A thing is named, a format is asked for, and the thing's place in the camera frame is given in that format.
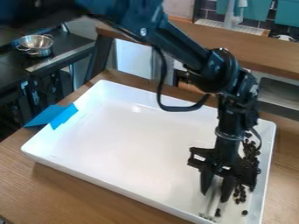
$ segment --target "wooden table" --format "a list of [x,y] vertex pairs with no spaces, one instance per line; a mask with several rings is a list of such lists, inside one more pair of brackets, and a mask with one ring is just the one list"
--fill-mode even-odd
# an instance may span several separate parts
[[[227,48],[247,69],[299,80],[298,43],[187,23],[174,17],[170,21],[203,47]],[[98,24],[96,31],[103,37],[132,41],[104,24]]]
[[[156,85],[143,78],[118,71],[105,71],[67,96],[61,104],[75,101],[99,80],[156,91]],[[189,101],[198,99],[198,94],[177,87],[166,87],[165,93]],[[209,105],[214,103],[214,99],[208,102]],[[297,224],[299,122],[267,114],[262,117],[278,125],[263,224]],[[52,168],[35,164],[20,151],[20,147],[35,133],[34,129],[21,129],[0,144],[0,215],[21,224],[189,223]]]

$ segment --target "white tray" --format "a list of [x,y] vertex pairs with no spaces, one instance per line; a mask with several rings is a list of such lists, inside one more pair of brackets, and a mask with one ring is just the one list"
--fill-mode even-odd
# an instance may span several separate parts
[[[187,101],[163,97],[169,105]],[[22,151],[35,161],[195,223],[213,223],[217,207],[221,224],[261,223],[275,125],[259,121],[263,139],[262,173],[247,202],[232,199],[219,205],[219,182],[204,197],[199,172],[187,165],[189,148],[213,147],[218,120],[215,108],[188,113],[167,113],[156,94],[101,80],[75,103],[79,110],[56,130],[45,126]],[[248,216],[241,212],[247,209]]]

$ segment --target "cable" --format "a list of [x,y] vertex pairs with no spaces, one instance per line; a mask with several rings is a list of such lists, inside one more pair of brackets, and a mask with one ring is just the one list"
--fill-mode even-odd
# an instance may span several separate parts
[[190,107],[170,107],[170,106],[165,106],[162,104],[161,94],[163,91],[163,85],[165,82],[165,78],[167,76],[167,62],[166,62],[166,58],[164,57],[160,48],[153,46],[153,49],[159,55],[161,62],[162,62],[161,78],[160,78],[160,82],[159,82],[157,93],[156,93],[156,100],[157,100],[157,103],[160,106],[160,108],[165,111],[168,111],[168,112],[189,112],[189,111],[200,109],[209,99],[209,97],[210,97],[209,94],[205,94],[196,104],[194,104],[193,106],[190,106]]

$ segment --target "blue paper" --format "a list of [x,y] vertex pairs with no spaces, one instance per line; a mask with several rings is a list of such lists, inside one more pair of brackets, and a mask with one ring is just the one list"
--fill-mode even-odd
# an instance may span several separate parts
[[65,123],[77,111],[78,109],[76,109],[74,104],[70,104],[67,107],[52,105],[28,122],[25,127],[29,128],[50,123],[52,128],[55,130],[61,123]]
[[67,122],[74,114],[78,112],[78,109],[73,105],[69,105],[64,111],[62,111],[58,116],[56,116],[51,122],[52,128],[57,129],[61,123]]

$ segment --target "stainless steel bowl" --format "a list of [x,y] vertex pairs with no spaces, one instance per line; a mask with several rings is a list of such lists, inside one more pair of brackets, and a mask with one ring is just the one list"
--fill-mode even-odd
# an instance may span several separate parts
[[52,54],[54,44],[52,35],[29,35],[18,41],[17,49],[33,58],[47,57]]

